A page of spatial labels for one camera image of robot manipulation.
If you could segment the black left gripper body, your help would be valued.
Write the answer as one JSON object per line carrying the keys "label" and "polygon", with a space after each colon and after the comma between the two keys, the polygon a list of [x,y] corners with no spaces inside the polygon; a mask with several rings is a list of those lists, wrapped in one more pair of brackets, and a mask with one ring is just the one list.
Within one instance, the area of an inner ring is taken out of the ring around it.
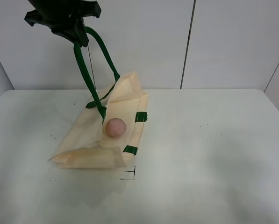
{"label": "black left gripper body", "polygon": [[30,0],[35,8],[27,12],[24,20],[31,26],[45,25],[49,28],[74,24],[83,17],[99,18],[101,7],[97,1],[86,0]]}

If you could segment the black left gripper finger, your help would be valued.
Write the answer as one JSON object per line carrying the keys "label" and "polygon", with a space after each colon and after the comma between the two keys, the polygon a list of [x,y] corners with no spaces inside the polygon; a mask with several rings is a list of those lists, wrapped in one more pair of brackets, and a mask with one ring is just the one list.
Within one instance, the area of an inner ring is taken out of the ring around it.
{"label": "black left gripper finger", "polygon": [[78,43],[81,47],[87,47],[89,39],[85,32],[83,18],[57,23],[51,27],[53,34],[63,37],[72,43]]}

